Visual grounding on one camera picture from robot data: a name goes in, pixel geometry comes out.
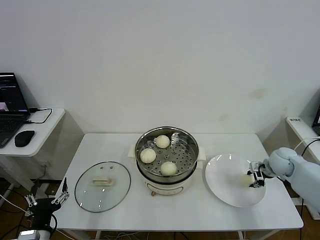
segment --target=wooden floor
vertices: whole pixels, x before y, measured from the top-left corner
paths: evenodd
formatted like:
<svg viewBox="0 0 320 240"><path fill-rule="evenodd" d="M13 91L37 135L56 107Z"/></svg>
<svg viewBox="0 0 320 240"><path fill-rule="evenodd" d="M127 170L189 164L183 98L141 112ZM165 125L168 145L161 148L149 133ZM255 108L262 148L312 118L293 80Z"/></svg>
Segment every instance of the wooden floor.
<svg viewBox="0 0 320 240"><path fill-rule="evenodd" d="M0 182L0 188L7 188L9 184L7 182ZM57 188L57 186L50 186L50 191ZM290 187L287 188L289 194L292 197L296 197L296 193L290 189ZM20 187L18 189L15 189L17 192L21 193L23 196L27 193L27 191ZM3 194L5 190L0 189L0 194ZM26 209L27 203L26 201L19 196L16 193L12 193L9 195L8 200L12 203L18 205L19 207ZM11 212L17 212L19 209L15 208L14 206L11 206L8 203L4 203L2 207L0 208L0 240L1 237L10 229L14 228L19 224L21 221L21 224L28 227L29 222L26 217L23 217L23 213L8 213L5 211L11 211ZM303 240L320 240L320 220L316 221L313 220L310 216L308 209L304 207L303 209L303 222L304 227L302 229L302 239ZM267 238L268 240L299 240L299 229L295 230L282 230L280 232L277 232L273 236ZM16 238L16 232L17 228L15 228L13 231L11 231L4 240L11 240ZM88 232L88 234L94 238L96 233L91 231ZM184 234L187 236L189 240L227 240L227 239L239 239L238 234L236 232L184 232ZM249 239L250 236L252 236L254 232L246 232L246 239ZM147 239L147 232L139 232L135 234L135 236L139 240L146 240ZM101 239L115 239L117 236L117 232L103 232L101 234ZM179 232L176 233L176 240L186 240L186 238ZM65 236L63 236L59 232L55 232L52 236L52 240L68 240ZM148 240L174 240L174 233L173 232L150 232Z"/></svg>

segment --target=white shelf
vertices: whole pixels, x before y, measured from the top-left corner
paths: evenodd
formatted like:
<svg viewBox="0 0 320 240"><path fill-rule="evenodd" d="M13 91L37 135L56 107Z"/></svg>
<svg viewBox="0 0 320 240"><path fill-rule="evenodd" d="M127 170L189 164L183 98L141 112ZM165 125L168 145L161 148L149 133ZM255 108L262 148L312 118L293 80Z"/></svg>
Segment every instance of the white shelf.
<svg viewBox="0 0 320 240"><path fill-rule="evenodd" d="M307 146L309 143L315 140L309 138L319 137L319 135L311 127L313 120L310 117L302 118L300 116L288 116L286 118L286 122L292 128L300 141L308 139L302 143L304 146ZM320 141L314 142L308 148L311 156L317 161L318 164L320 164Z"/></svg>
<svg viewBox="0 0 320 240"><path fill-rule="evenodd" d="M33 122L42 122L46 119L49 113L49 110L37 111L32 113L29 119ZM36 155L64 114L65 110L63 108L52 108L52 114L44 123L31 123L22 125L22 127L11 138L9 143L4 148L0 149L0 155L11 157L32 157ZM16 147L14 141L15 136L18 133L26 130L35 131L30 143L24 147Z"/></svg>

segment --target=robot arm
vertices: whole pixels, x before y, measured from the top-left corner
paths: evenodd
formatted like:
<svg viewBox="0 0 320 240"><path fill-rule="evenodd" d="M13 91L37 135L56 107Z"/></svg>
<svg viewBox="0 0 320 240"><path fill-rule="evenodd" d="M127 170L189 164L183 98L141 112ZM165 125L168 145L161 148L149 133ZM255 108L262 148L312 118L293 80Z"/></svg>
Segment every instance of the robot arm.
<svg viewBox="0 0 320 240"><path fill-rule="evenodd" d="M281 177L291 183L292 189L320 211L320 165L306 161L294 150L281 147L263 162L251 162L252 188L265 185L265 179Z"/></svg>
<svg viewBox="0 0 320 240"><path fill-rule="evenodd" d="M61 208L70 196L68 192L67 179L64 179L62 193L56 198L39 198L36 199L38 184L36 183L29 195L24 198L29 205L29 210L34 216L32 230L22 231L17 240L49 240L53 233L50 227L53 213Z"/></svg>

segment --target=wall outlet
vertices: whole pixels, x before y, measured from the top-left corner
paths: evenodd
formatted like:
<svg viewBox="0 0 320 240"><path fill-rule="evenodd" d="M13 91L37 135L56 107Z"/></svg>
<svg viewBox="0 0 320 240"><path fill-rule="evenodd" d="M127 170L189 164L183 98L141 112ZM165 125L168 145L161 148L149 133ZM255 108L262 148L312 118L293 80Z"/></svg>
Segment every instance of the wall outlet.
<svg viewBox="0 0 320 240"><path fill-rule="evenodd" d="M43 166L43 167L47 167L47 168L51 167L51 164L48 161L38 161L38 163L40 166Z"/></svg>

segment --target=glass lid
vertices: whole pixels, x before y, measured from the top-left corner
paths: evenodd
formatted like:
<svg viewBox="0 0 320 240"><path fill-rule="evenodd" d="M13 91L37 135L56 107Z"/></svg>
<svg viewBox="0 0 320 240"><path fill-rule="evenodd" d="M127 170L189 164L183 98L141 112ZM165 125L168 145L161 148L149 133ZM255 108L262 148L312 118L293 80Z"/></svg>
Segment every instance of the glass lid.
<svg viewBox="0 0 320 240"><path fill-rule="evenodd" d="M75 200L89 212L104 212L125 198L130 183L125 166L114 161L100 162L80 176L74 190Z"/></svg>

